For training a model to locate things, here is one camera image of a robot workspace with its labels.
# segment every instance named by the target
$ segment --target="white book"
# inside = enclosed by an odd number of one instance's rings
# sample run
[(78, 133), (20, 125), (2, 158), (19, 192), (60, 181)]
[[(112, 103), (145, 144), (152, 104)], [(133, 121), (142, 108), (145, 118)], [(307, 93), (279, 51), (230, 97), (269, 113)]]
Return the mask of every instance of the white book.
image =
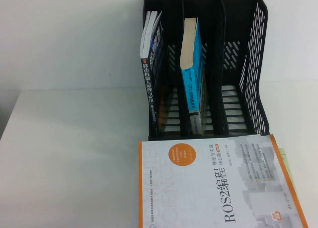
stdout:
[(140, 228), (300, 228), (274, 136), (140, 142)]
[(147, 28), (145, 31), (144, 41), (141, 42), (143, 44), (143, 51), (140, 54), (140, 58), (146, 58), (149, 55), (149, 49), (150, 49), (151, 39), (152, 39), (152, 35), (153, 35), (153, 27), (154, 27), (154, 23), (155, 23), (156, 18), (157, 18), (157, 14), (158, 14), (157, 11), (151, 12), (149, 22), (147, 24)]
[(142, 35), (141, 35), (140, 56), (142, 55), (143, 50), (144, 50), (145, 34), (146, 34), (147, 27), (148, 27), (148, 23), (149, 23), (149, 19), (150, 19), (150, 14), (151, 14), (151, 12), (150, 12), (150, 11), (147, 11), (146, 20), (145, 20), (145, 26), (144, 26), (144, 29), (143, 29), (143, 33), (142, 33)]

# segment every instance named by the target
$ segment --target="white table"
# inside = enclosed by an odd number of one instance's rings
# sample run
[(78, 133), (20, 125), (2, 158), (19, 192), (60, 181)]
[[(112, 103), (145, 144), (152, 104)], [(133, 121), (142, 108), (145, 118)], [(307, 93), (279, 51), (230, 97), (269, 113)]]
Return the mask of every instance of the white table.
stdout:
[[(315, 227), (318, 83), (260, 90)], [(0, 141), (0, 227), (137, 228), (138, 141), (147, 136), (143, 87), (22, 92)]]

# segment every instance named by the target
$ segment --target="blue book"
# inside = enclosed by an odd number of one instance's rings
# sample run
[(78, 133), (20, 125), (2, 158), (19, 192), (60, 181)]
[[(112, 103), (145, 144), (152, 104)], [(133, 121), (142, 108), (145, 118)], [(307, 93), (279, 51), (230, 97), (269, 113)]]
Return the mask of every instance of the blue book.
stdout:
[(197, 112), (200, 107), (202, 62), (199, 21), (196, 18), (186, 18), (180, 67), (190, 113)]
[(184, 20), (180, 67), (192, 132), (193, 134), (203, 134), (207, 93), (203, 72), (200, 28), (197, 18), (186, 18)]

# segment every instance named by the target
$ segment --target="light green book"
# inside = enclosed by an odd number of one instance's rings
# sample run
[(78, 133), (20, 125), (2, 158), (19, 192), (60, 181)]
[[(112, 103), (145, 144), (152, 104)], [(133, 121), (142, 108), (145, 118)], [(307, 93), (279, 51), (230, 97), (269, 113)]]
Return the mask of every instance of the light green book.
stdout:
[(289, 163), (288, 163), (288, 160), (287, 160), (287, 156), (286, 156), (285, 150), (283, 148), (280, 148), (279, 152), (280, 152), (280, 154), (281, 154), (281, 156), (283, 158), (284, 164), (285, 164), (285, 166), (287, 168), (287, 172), (289, 174), (290, 180), (292, 180), (294, 189), (296, 190), (295, 183), (294, 183), (293, 176), (292, 176), (292, 172), (291, 172), (290, 167), (289, 167)]

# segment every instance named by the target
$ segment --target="black magazine file holder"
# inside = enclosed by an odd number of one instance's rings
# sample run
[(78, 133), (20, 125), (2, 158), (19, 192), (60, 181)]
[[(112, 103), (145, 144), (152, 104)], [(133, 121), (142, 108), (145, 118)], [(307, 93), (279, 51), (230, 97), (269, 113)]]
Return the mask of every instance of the black magazine file holder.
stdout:
[[(162, 11), (162, 65), (174, 91), (167, 113), (177, 122), (166, 128), (179, 131), (155, 136), (149, 123), (149, 140), (269, 134), (258, 89), (267, 26), (263, 0), (144, 0), (143, 24), (151, 10)], [(209, 105), (203, 136), (191, 134), (179, 67), (185, 17), (198, 17), (200, 23)]]

